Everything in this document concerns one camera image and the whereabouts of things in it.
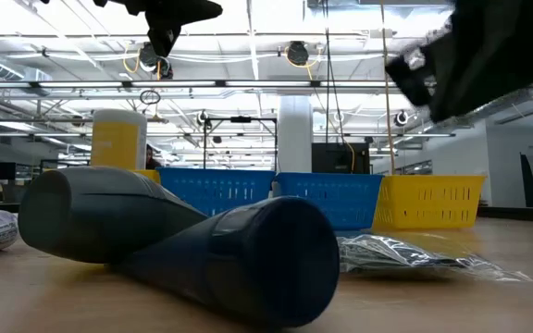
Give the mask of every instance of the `light fixture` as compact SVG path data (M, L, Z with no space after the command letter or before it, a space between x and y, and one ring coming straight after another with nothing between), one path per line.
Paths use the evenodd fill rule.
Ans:
M60 141L60 140L57 140L55 138L44 138L45 140L47 140L48 142L50 143L55 143L55 144L60 144L60 145L66 145L66 143Z
M424 133L424 134L405 134L404 135L405 137L410 137L410 138L449 138L449 137L454 137L455 134L454 133L445 133L445 134L428 134L428 133Z
M334 121L340 123L344 121L344 112L341 112L341 120L339 120L339 112L334 113Z
M28 82L0 82L0 88L30 88Z
M253 151L275 151L275 148L265 148L265 147L223 147L223 148L216 148L216 147L210 147L206 149L207 152L221 152L221 151L231 151L231 152L253 152Z
M370 157L390 157L392 156L392 154L370 154L369 156Z
M119 81L40 82L42 88L120 88Z
M402 110L394 116L394 125L403 127L408 122L408 114Z
M43 137L79 137L79 133L34 133L34 136L43 136Z
M207 80L134 81L132 85L133 87L138 87L138 88L156 88L156 87L188 88L188 87L215 87L215 82L207 81Z
M133 78L132 78L129 74L127 74L127 73L118 73L118 75L119 75L120 77L127 78L127 79L129 79L129 80L133 80Z
M309 87L310 81L270 81L270 80L254 80L254 81L226 81L228 87Z
M34 126L20 123L20 122L14 122L14 121L0 121L0 126L7 127L13 130L24 130L24 131L37 130L37 128L35 128Z
M82 150L87 150L87 151L92 150L92 146L89 144L72 144L72 146L78 149L82 149Z
M29 137L28 133L0 133L0 137Z
M334 84L332 81L321 81L320 86L327 87L327 86L336 86L336 87L359 87L359 88L379 88L379 87L385 87L386 83L382 80L371 80L371 81L359 81L359 80L342 80L342 81L334 81ZM390 88L395 88L396 84L393 82L388 82L388 86Z

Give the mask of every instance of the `metal frame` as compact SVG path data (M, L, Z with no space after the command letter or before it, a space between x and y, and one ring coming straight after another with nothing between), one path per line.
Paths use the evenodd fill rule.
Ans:
M213 128L207 132L208 130L208 124L211 121L216 121L217 124L213 126ZM252 121L258 121L261 125L263 125L263 128L269 132L269 134L273 137L275 137L275 147L273 147L275 151L275 172L277 172L277 158L279 153L279 124L277 122L276 118L259 118L259 117L208 117L203 122L203 169L206 169L207 166L207 137L209 136L229 136L229 135L211 135L214 130L216 130L219 125L221 125L224 121L229 121L231 123L248 123ZM272 121L275 124L275 132L270 130L268 126L263 121ZM235 133L235 135L231 136L244 136L245 133Z

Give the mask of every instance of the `yellow cable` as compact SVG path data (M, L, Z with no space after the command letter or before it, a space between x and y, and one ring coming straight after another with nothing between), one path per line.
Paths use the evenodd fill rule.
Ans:
M127 44L127 47L125 47L125 56L122 58L122 65L125 67L125 69L129 72L129 73L135 73L137 72L137 69L139 69L139 56L141 55L141 48L139 48L139 50L137 50L137 59L136 59L136 63L135 63L135 69L130 69L129 66L127 65L127 52L129 51L129 45Z

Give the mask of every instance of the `yellow label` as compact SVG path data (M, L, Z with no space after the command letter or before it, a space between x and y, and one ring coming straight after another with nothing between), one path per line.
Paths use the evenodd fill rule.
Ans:
M137 168L139 127L117 122L93 124L92 165Z

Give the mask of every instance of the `wooden table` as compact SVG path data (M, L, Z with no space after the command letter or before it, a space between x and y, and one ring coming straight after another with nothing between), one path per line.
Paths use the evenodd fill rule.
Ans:
M533 222L481 219L482 254L533 278ZM250 332L172 295L40 253L0 252L0 333ZM342 277L332 305L298 332L533 333L533 282Z

